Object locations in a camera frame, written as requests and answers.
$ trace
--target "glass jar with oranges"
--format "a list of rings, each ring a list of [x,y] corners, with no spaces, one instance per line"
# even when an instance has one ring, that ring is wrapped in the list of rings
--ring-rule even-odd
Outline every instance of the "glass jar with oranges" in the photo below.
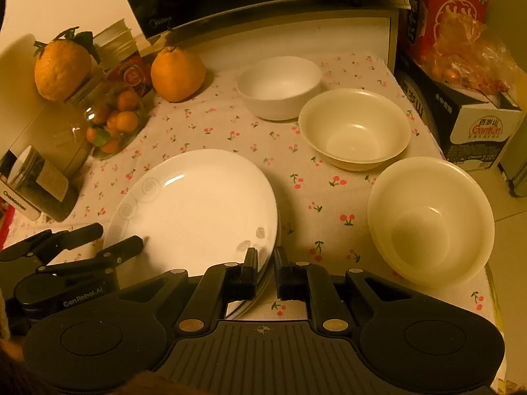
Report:
[[[106,159],[124,149],[148,121],[148,111],[127,83],[109,81],[102,70],[68,100],[80,108],[90,127],[86,139],[94,145],[93,157]]]

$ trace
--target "red box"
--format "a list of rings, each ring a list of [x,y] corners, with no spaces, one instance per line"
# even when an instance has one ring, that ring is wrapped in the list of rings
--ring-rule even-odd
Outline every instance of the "red box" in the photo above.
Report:
[[[399,45],[418,64],[436,41],[439,23],[450,12],[470,14],[485,20],[488,0],[410,0],[411,9],[401,11]]]

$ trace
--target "floor tile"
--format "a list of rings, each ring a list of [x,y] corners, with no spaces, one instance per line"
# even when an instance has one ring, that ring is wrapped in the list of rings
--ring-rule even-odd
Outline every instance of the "floor tile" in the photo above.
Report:
[[[495,221],[527,211],[527,197],[511,196],[509,186],[497,167],[473,171],[470,175],[487,195]]]
[[[527,385],[527,213],[496,222],[489,265],[500,303],[507,378]]]

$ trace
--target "white plate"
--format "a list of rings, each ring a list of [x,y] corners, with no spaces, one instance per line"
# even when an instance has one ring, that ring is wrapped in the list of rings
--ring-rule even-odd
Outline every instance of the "white plate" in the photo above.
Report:
[[[224,150],[197,150],[163,162],[127,193],[104,239],[109,247],[132,235],[143,253],[117,267],[121,288],[171,269],[202,275],[212,265],[243,262],[258,250],[258,270],[269,261],[278,212],[265,175]]]

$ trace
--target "plastic bowl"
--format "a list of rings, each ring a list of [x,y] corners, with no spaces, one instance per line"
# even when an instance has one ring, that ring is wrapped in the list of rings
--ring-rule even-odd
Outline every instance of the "plastic bowl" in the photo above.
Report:
[[[430,288],[475,277],[494,244],[492,209],[479,185],[433,157],[403,159],[381,173],[368,201],[368,226],[392,269]]]
[[[302,106],[320,93],[322,72],[296,56],[278,56],[252,65],[236,85],[243,103],[265,120],[297,118]]]
[[[321,93],[304,105],[298,125],[309,145],[349,171],[367,171],[394,158],[412,133],[396,104],[362,89]]]

